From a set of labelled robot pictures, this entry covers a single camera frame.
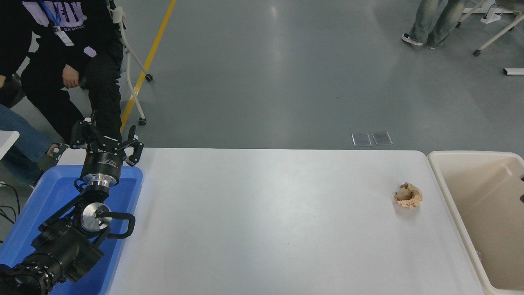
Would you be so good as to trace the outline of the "person's hand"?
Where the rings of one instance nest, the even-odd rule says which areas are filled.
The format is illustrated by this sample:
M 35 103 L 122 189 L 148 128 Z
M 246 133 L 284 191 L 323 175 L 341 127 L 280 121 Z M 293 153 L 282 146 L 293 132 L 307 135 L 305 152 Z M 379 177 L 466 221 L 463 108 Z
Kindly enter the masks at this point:
M 70 65 L 65 65 L 62 71 L 62 80 L 64 88 L 76 88 L 80 86 L 80 73 Z

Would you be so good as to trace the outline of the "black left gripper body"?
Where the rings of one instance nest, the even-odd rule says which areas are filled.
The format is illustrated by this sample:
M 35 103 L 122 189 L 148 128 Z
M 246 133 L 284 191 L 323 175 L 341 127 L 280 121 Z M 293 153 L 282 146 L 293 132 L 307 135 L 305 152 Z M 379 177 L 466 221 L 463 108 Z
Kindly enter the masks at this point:
M 81 177 L 84 179 L 87 175 L 103 174 L 119 179 L 124 159 L 125 152 L 122 150 L 112 153 L 99 149 L 96 151 L 87 149 Z

